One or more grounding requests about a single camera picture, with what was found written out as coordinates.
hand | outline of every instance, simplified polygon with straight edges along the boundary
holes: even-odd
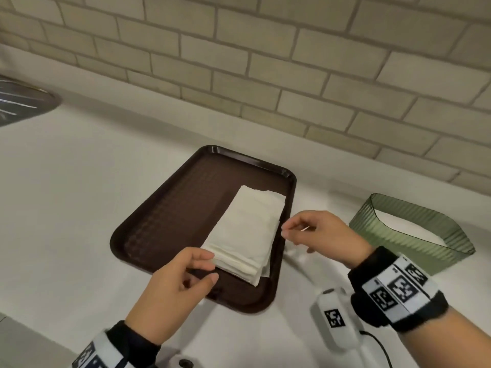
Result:
[[[162,345],[176,333],[218,280],[217,273],[200,280],[186,269],[213,271],[215,265],[211,259],[214,256],[201,248],[182,249],[171,262],[152,275],[147,288],[126,317],[126,325],[150,342]]]
[[[358,266],[374,250],[364,238],[328,211],[301,211],[286,221],[281,229],[281,236],[286,240],[295,245],[306,245],[309,253],[317,251],[348,268]]]

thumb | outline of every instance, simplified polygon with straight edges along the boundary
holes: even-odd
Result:
[[[208,293],[210,293],[217,281],[218,274],[216,272],[213,272],[212,274],[206,275],[198,283],[196,283],[186,291],[186,297],[192,304],[193,308],[196,307],[196,305],[203,298],[205,298]]]
[[[300,231],[298,229],[284,229],[281,236],[294,244],[303,244],[308,247],[315,242],[315,234],[311,231]]]

folded napkin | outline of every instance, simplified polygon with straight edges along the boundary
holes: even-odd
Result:
[[[230,206],[201,246],[215,254],[222,270],[257,286],[269,275],[269,259],[285,196],[241,186]]]

left hand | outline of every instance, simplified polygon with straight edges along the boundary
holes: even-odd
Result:
[[[218,280],[217,273],[200,280],[186,269],[213,271],[215,265],[211,259],[214,256],[201,248],[182,249],[171,262],[152,275],[147,288],[126,317],[126,325],[150,342],[162,345],[176,333]]]

brown tray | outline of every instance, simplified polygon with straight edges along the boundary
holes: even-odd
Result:
[[[280,226],[290,216],[297,178],[289,170],[235,151],[204,146],[114,231],[112,252],[139,269],[155,272],[184,247],[200,247],[242,185],[286,196]],[[257,287],[217,269],[209,299],[247,314],[266,309],[276,295],[285,240],[276,233],[270,278]],[[194,271],[202,278],[204,271]]]

